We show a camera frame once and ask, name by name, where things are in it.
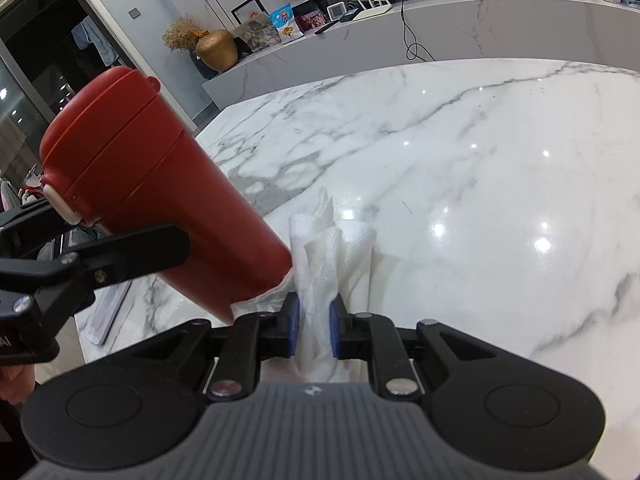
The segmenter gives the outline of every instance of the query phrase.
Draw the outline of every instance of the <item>red tumbler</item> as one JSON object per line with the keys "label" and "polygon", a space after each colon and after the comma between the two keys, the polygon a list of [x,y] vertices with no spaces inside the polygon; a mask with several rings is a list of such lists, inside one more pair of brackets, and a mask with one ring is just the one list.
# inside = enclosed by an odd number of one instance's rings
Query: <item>red tumbler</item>
{"label": "red tumbler", "polygon": [[229,305],[276,286],[289,250],[158,95],[120,66],[80,91],[40,144],[45,195],[70,223],[109,234],[172,222],[191,254],[162,278],[226,322]]}

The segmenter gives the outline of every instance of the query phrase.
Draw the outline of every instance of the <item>crumpled napkin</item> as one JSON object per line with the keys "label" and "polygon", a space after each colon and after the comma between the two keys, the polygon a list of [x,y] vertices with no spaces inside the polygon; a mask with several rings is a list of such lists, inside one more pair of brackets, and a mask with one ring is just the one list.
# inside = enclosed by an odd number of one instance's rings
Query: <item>crumpled napkin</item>
{"label": "crumpled napkin", "polygon": [[351,313],[369,310],[371,253],[376,231],[357,220],[334,222],[334,203],[325,189],[310,214],[289,218],[293,267],[282,282],[252,300],[231,306],[234,317],[251,312],[277,312],[288,292],[300,297],[300,332],[291,359],[273,358],[262,364],[268,381],[337,383],[367,380],[361,361],[334,359],[329,304],[338,292]]}

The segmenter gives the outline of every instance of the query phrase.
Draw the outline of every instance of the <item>power cord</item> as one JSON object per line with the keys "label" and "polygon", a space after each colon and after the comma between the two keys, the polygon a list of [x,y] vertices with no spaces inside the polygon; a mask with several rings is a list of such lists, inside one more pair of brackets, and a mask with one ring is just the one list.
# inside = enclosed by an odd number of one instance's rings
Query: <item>power cord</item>
{"label": "power cord", "polygon": [[[402,25],[404,26],[404,29],[402,30],[402,38],[404,39],[404,46],[406,47],[406,58],[409,61],[413,61],[414,59],[420,59],[422,61],[424,61],[425,63],[428,62],[428,60],[424,59],[423,57],[418,55],[418,48],[423,49],[427,54],[429,54],[429,57],[436,61],[436,59],[433,57],[433,54],[431,54],[431,52],[429,52],[427,50],[427,48],[423,45],[418,43],[418,38],[416,37],[416,35],[414,34],[414,32],[411,30],[411,27],[409,27],[409,25],[407,25],[407,22],[404,18],[404,0],[402,0],[402,2],[400,3],[400,18],[402,19]],[[406,32],[409,31],[411,33],[411,35],[414,37],[414,41],[413,43],[407,43],[406,41]]]}

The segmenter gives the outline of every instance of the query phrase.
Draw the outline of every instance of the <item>gold vase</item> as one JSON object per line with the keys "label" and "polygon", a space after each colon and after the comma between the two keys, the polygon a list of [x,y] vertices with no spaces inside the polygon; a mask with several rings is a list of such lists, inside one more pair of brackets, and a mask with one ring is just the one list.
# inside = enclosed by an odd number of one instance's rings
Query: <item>gold vase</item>
{"label": "gold vase", "polygon": [[213,70],[224,72],[238,62],[238,49],[228,30],[214,30],[196,45],[196,54]]}

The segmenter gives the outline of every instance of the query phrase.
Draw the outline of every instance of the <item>human hand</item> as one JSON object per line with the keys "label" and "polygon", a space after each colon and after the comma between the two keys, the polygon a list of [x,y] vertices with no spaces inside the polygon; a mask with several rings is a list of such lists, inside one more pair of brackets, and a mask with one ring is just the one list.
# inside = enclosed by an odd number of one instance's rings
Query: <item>human hand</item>
{"label": "human hand", "polygon": [[31,395],[36,382],[34,365],[0,367],[0,399],[18,404]]}

